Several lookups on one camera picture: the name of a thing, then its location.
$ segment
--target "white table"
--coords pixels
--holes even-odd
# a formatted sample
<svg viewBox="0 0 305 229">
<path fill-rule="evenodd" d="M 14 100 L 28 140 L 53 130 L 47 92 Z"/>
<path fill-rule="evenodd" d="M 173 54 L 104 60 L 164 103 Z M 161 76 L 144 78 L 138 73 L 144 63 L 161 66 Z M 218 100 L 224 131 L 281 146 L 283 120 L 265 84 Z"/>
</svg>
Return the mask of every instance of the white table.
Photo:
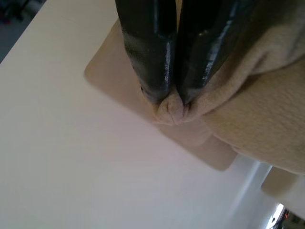
<svg viewBox="0 0 305 229">
<path fill-rule="evenodd" d="M 116 18 L 113 0 L 48 0 L 2 62 L 0 228 L 251 228 L 269 166 L 213 170 L 86 82 Z"/>
</svg>

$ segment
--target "beige fleece blanket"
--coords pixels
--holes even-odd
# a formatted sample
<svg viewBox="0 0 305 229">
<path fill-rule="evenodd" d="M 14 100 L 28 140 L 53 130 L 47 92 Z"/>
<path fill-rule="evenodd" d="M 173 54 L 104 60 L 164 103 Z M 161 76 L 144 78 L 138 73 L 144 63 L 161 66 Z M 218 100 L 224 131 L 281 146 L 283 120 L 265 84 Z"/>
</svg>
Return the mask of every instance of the beige fleece blanket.
<svg viewBox="0 0 305 229">
<path fill-rule="evenodd" d="M 116 24 L 111 33 L 117 34 L 114 36 L 117 42 L 122 42 L 119 30 Z M 113 45 L 112 50 L 120 49 L 117 53 L 122 52 L 122 44 L 108 45 Z M 106 53 L 107 48 L 104 46 L 99 53 Z M 195 144 L 200 146 L 210 136 L 202 132 L 211 130 L 239 153 L 305 174 L 304 54 L 305 1 L 259 1 L 235 50 L 205 86 L 201 96 L 184 106 L 173 89 L 160 105 L 150 104 L 150 111 L 144 109 L 145 115 L 152 117 L 154 114 L 160 124 L 172 126 L 171 138 L 178 136 L 180 142 L 185 136 L 190 140 L 195 138 Z M 124 58 L 116 59 L 116 64 L 125 69 L 125 75 L 120 72 L 119 77 L 124 80 L 132 75 L 134 89 L 139 94 L 136 77 Z M 97 59 L 101 58 L 94 59 L 86 75 L 94 84 L 102 85 L 105 78 L 96 75 Z M 116 90 L 116 96 L 124 97 L 120 95 L 123 91 L 124 86 Z M 139 113 L 143 112 L 139 106 L 145 106 L 143 100 L 140 102 L 137 96 L 134 97 L 134 107 Z"/>
</svg>

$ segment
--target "beige cloth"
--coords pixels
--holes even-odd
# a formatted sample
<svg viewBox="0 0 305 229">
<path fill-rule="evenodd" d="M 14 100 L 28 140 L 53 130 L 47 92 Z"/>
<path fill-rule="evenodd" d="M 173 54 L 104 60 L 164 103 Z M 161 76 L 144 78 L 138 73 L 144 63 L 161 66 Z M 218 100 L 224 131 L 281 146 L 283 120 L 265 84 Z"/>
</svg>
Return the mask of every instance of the beige cloth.
<svg viewBox="0 0 305 229">
<path fill-rule="evenodd" d="M 160 124 L 169 125 L 161 125 L 162 131 L 183 146 L 202 147 L 212 137 L 208 126 L 240 153 L 305 174 L 304 12 L 304 0 L 259 1 L 233 53 L 187 106 L 173 90 L 160 105 L 144 108 L 147 101 L 140 96 L 122 49 L 118 24 L 88 65 L 86 76 L 149 120 L 154 113 Z"/>
</svg>

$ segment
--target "white tabletop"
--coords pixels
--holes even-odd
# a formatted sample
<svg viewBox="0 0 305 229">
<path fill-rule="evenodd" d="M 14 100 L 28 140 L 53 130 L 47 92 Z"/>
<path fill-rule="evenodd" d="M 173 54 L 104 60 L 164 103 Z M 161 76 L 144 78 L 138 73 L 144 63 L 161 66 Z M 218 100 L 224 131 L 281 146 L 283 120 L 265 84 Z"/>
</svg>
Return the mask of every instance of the white tabletop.
<svg viewBox="0 0 305 229">
<path fill-rule="evenodd" d="M 0 65 L 1 229 L 229 228 L 262 198 L 258 162 L 216 171 L 86 82 L 116 19 L 48 0 Z"/>
</svg>

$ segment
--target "white surface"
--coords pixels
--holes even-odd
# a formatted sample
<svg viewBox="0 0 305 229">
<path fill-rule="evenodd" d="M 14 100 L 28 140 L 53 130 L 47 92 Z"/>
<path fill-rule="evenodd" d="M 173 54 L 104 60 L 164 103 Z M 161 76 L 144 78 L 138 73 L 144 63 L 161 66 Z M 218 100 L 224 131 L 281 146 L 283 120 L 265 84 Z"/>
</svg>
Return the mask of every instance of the white surface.
<svg viewBox="0 0 305 229">
<path fill-rule="evenodd" d="M 258 228 L 269 166 L 213 170 L 85 81 L 116 18 L 49 0 L 2 62 L 0 228 Z"/>
</svg>

